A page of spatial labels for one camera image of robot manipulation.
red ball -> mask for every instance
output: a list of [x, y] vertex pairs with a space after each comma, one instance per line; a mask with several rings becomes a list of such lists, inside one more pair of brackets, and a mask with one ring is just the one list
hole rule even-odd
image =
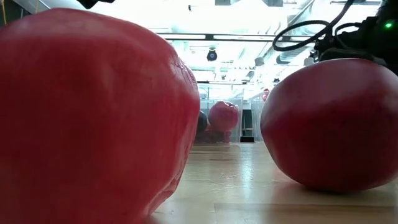
[[308, 188], [386, 184], [398, 172], [398, 78], [353, 58], [302, 68], [270, 92], [261, 132], [281, 171]]
[[238, 107], [227, 101], [218, 101], [210, 108], [208, 120], [212, 130], [230, 131], [238, 125]]
[[262, 96], [262, 100], [265, 102], [267, 100], [267, 97], [269, 95], [269, 89], [264, 90], [264, 94]]
[[140, 223], [173, 194], [200, 98], [170, 44], [71, 9], [13, 22], [0, 43], [0, 223]]

security camera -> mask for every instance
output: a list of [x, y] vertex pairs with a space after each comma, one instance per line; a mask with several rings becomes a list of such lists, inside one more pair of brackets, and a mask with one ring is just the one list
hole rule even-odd
[[210, 49], [209, 52], [207, 53], [207, 61], [213, 62], [217, 60], [217, 53], [215, 49]]
[[77, 0], [86, 9], [91, 9], [97, 2], [113, 3], [115, 0]]

green led light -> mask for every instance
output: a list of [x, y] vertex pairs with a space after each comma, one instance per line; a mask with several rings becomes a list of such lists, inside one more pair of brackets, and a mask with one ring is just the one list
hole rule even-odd
[[384, 25], [386, 29], [390, 29], [392, 27], [392, 22], [388, 22]]

wooden floor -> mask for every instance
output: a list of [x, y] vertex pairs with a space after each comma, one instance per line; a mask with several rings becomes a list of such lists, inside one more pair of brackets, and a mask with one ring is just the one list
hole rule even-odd
[[153, 224], [393, 224], [397, 185], [355, 195], [310, 192], [284, 176], [263, 144], [195, 146]]

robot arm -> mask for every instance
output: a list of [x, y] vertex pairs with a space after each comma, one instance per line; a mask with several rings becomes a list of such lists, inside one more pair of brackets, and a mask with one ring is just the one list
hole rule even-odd
[[[398, 2], [382, 0], [375, 16], [368, 17], [362, 22], [350, 22], [334, 26], [344, 16], [345, 12], [354, 3], [348, 0], [342, 12], [330, 23], [327, 21], [305, 21], [286, 28], [277, 35], [273, 47], [277, 51], [294, 50], [315, 41], [311, 58], [314, 62], [336, 58], [363, 58], [383, 65], [398, 74]], [[305, 25], [323, 24], [325, 28], [313, 37], [293, 46], [278, 47], [277, 40], [286, 32]], [[353, 32], [338, 31], [347, 27], [357, 27]]]
[[97, 2], [113, 3], [114, 0], [77, 0], [86, 9], [91, 9]]

